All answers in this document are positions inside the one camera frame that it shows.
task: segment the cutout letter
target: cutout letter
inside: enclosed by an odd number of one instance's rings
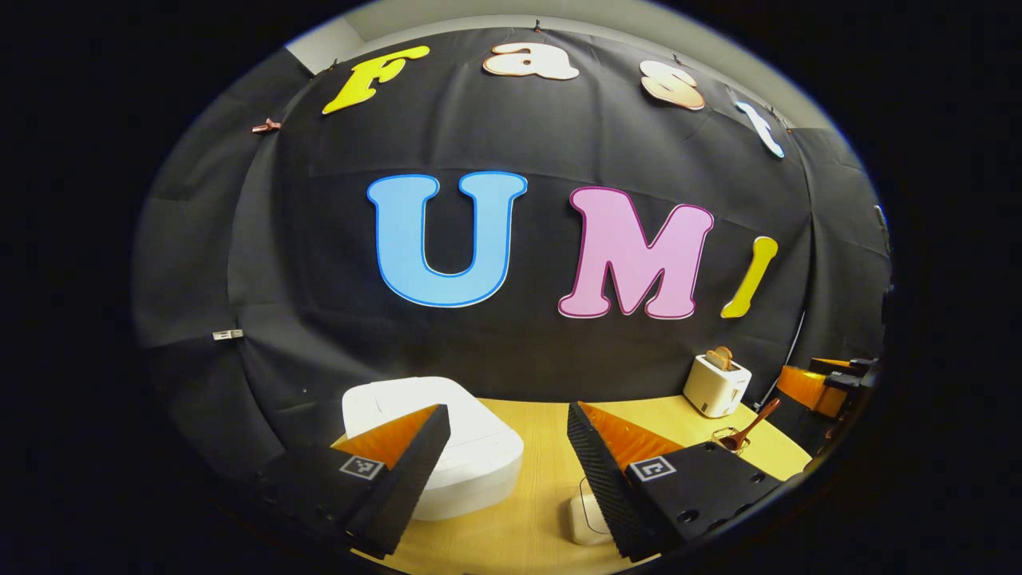
[[[494,53],[482,61],[482,68],[498,76],[528,76],[535,74],[552,80],[571,80],[578,70],[571,67],[568,53],[548,44],[516,42],[494,46]]]
[[[405,58],[421,58],[428,53],[429,47],[416,46],[356,64],[340,93],[323,108],[323,114],[368,100],[376,93],[375,88],[369,87],[373,80],[379,80],[380,84],[389,82],[405,67]]]
[[[571,192],[570,202],[582,211],[582,249],[574,287],[557,306],[562,315],[599,318],[607,314],[610,300],[603,296],[603,284],[608,269],[624,316],[639,307],[657,277],[661,277],[660,289],[646,304],[647,316],[682,320],[695,313],[692,293],[699,257],[713,227],[709,211],[695,205],[676,206],[647,244],[632,198],[623,191],[580,187]]]
[[[721,310],[721,318],[741,318],[748,314],[752,305],[752,295],[756,293],[759,280],[763,278],[766,266],[776,254],[777,241],[773,238],[760,235],[752,242],[752,262],[749,263],[735,297]]]
[[[706,100],[696,90],[696,81],[684,69],[653,60],[645,60],[639,69],[646,76],[642,87],[654,98],[689,109],[702,109]]]
[[[749,116],[749,119],[752,121],[752,127],[756,129],[756,133],[759,134],[759,139],[763,141],[766,148],[773,151],[774,155],[784,157],[784,150],[781,149],[781,145],[774,141],[774,138],[770,135],[770,123],[763,119],[762,115],[759,115],[756,108],[745,102],[735,102],[735,105],[738,106],[738,109],[744,111],[745,114]]]
[[[475,172],[458,187],[475,203],[472,263],[461,273],[434,271],[426,262],[426,201],[439,183],[429,176],[376,180],[367,195],[376,204],[376,257],[396,294],[430,307],[464,307],[493,296],[507,277],[511,250],[511,207],[528,182],[517,174]]]

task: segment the wooden spoon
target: wooden spoon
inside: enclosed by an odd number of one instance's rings
[[[766,408],[763,408],[759,412],[759,415],[756,416],[755,420],[752,420],[752,423],[749,424],[749,427],[747,427],[744,430],[736,433],[735,435],[729,435],[728,437],[722,437],[721,438],[721,445],[724,445],[725,447],[727,447],[728,449],[730,449],[732,451],[738,451],[742,447],[742,442],[745,441],[745,436],[749,435],[749,432],[752,431],[752,428],[756,427],[756,424],[758,424],[759,422],[765,420],[766,416],[770,416],[771,414],[773,414],[774,411],[777,410],[777,406],[780,405],[780,404],[781,404],[781,398],[780,397],[775,398],[774,401],[771,401],[770,403],[768,403]]]

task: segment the white object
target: white object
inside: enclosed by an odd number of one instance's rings
[[[697,355],[682,394],[703,416],[723,418],[738,409],[751,380],[752,374],[734,362],[725,372],[706,362],[705,355]]]
[[[568,504],[571,539],[579,545],[600,545],[614,540],[610,528],[596,504],[596,495],[582,493]]]
[[[344,393],[347,437],[435,403],[448,406],[451,439],[426,482],[412,519],[438,521],[506,499],[521,470],[524,444],[507,424],[447,378],[373,382]]]

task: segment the yellow letter f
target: yellow letter f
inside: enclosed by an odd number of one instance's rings
[[[323,114],[368,100],[376,93],[375,88],[369,87],[374,79],[379,79],[381,84],[393,80],[405,67],[405,58],[421,58],[428,53],[428,46],[416,46],[357,64],[337,97],[323,108]]]

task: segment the white wall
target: white wall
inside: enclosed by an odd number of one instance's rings
[[[502,13],[508,8],[517,13]],[[808,96],[762,60],[699,22],[642,0],[379,0],[338,16],[288,49],[318,71],[334,58],[342,61],[406,40],[474,28],[532,28],[538,18],[545,29],[600,36],[665,58],[678,54],[686,65],[775,106],[789,127],[837,131]]]

